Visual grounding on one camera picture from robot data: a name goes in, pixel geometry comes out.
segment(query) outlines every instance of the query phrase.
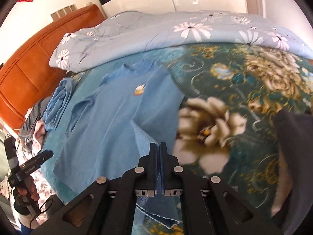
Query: white flower pattern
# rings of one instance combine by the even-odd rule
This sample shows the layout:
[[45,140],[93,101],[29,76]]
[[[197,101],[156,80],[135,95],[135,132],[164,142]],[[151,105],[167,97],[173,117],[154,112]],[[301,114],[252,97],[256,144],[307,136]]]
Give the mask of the white flower pattern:
[[304,104],[307,105],[309,108],[311,107],[311,103],[310,103],[306,98],[303,98],[302,101],[303,101]]
[[301,76],[302,79],[305,81],[306,85],[311,89],[311,91],[313,91],[313,73],[309,72],[307,68],[302,68],[301,70],[305,74],[305,77]]
[[259,37],[258,32],[247,30],[247,34],[243,31],[239,31],[239,33],[242,36],[243,41],[241,39],[235,38],[236,43],[259,45],[263,42],[263,37]]
[[110,19],[113,19],[113,18],[116,18],[116,17],[119,17],[119,16],[120,16],[120,14],[117,14],[117,15],[113,16],[113,17],[110,18]]
[[67,60],[68,60],[69,50],[63,49],[58,55],[58,59],[55,61],[58,67],[62,70],[67,70]]
[[213,15],[214,16],[227,16],[229,13],[227,12],[215,12]]
[[66,33],[63,36],[63,39],[61,40],[61,45],[68,42],[69,39],[76,37],[77,35],[75,33]]
[[210,26],[204,26],[204,24],[202,23],[195,24],[188,22],[182,23],[178,26],[174,26],[174,32],[182,31],[180,36],[185,39],[187,39],[190,30],[195,40],[197,42],[201,42],[202,38],[200,33],[202,33],[206,37],[206,39],[209,40],[211,37],[211,33],[209,31],[213,30],[213,28],[211,28]]
[[247,25],[249,24],[251,21],[248,20],[246,17],[236,17],[236,16],[231,16],[230,17],[231,20],[237,24],[243,24],[243,25]]
[[282,36],[279,33],[268,33],[268,35],[272,36],[273,42],[277,42],[277,45],[275,48],[279,48],[281,50],[288,50],[289,49],[289,45],[288,45],[288,40],[286,37]]

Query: orange wooden headboard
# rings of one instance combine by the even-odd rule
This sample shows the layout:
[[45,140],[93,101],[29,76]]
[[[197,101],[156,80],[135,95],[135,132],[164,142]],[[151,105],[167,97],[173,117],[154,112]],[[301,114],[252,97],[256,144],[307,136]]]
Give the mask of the orange wooden headboard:
[[90,5],[47,25],[27,40],[0,69],[0,118],[19,129],[27,109],[51,95],[66,71],[49,66],[49,59],[65,33],[94,27],[105,20]]

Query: person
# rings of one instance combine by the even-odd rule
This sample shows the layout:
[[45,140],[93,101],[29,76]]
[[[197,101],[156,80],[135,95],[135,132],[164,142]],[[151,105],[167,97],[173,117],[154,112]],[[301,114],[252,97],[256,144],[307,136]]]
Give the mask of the person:
[[[34,179],[29,176],[25,179],[25,183],[30,184],[29,191],[31,198],[37,202],[39,200],[39,194],[34,183]],[[19,222],[21,224],[21,231],[19,232],[20,235],[29,235],[33,229],[37,228],[39,224],[36,220],[32,221],[33,216],[30,214],[28,208],[25,206],[23,199],[21,196],[26,196],[27,190],[24,188],[16,187],[13,191],[13,196],[15,199],[14,208],[19,214]]]

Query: wire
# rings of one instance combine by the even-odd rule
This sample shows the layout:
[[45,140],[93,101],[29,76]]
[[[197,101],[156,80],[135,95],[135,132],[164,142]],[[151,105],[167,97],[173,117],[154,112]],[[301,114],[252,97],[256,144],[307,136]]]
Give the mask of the wire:
[[50,204],[44,211],[40,212],[38,215],[36,215],[35,217],[33,217],[33,219],[29,222],[29,228],[30,228],[30,229],[32,228],[32,227],[31,227],[32,222],[33,222],[39,215],[41,215],[41,214],[45,213],[46,211],[48,211],[48,209],[52,206],[53,199],[47,199],[47,200],[43,203],[43,205],[41,205],[41,207],[40,207],[39,209],[41,210],[41,208],[42,208],[48,201],[51,201],[51,204]]

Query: hand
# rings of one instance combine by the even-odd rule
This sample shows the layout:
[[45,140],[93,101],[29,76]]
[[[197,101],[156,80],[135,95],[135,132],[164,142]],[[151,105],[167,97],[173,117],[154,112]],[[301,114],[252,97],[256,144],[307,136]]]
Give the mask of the hand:
[[[25,183],[27,184],[27,185],[29,185],[30,184],[30,196],[32,197],[32,199],[35,201],[35,202],[37,202],[38,200],[39,200],[39,194],[38,194],[38,192],[37,192],[37,188],[36,188],[36,185],[35,185],[35,183],[34,183],[34,179],[32,178],[32,176],[29,176],[29,177],[27,177],[26,179],[25,179]],[[27,190],[26,189],[24,189],[24,188],[19,188],[19,187],[17,187],[17,190],[18,190],[18,193],[20,194],[20,195],[22,195],[22,196],[26,196],[26,194],[27,194]]]

